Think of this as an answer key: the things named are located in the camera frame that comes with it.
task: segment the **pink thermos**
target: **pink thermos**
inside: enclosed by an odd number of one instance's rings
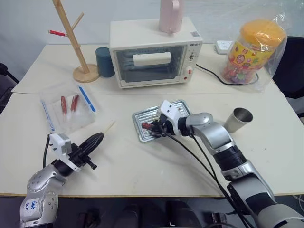
[[[167,33],[181,29],[184,0],[161,0],[160,30]]]

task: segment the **oven knob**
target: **oven knob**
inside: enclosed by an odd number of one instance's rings
[[[189,56],[189,62],[192,62],[194,60],[194,53],[192,52]]]
[[[187,67],[186,68],[186,72],[185,72],[185,75],[192,75],[192,72],[193,72],[193,68],[191,66]]]

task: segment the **oven door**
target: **oven door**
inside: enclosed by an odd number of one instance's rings
[[[116,51],[121,85],[177,82],[187,45]]]

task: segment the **black chair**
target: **black chair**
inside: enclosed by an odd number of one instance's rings
[[[14,82],[16,82],[17,84],[19,83],[19,80],[17,78],[15,78],[9,71],[8,71],[8,67],[6,65],[4,65],[3,63],[0,63],[0,75],[3,76],[9,76]]]
[[[304,97],[304,38],[288,37],[285,52],[273,77],[285,97]]]

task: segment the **toaster oven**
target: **toaster oven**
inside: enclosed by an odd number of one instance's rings
[[[191,20],[165,33],[159,19],[112,21],[110,54],[119,87],[131,88],[191,80],[202,38]]]

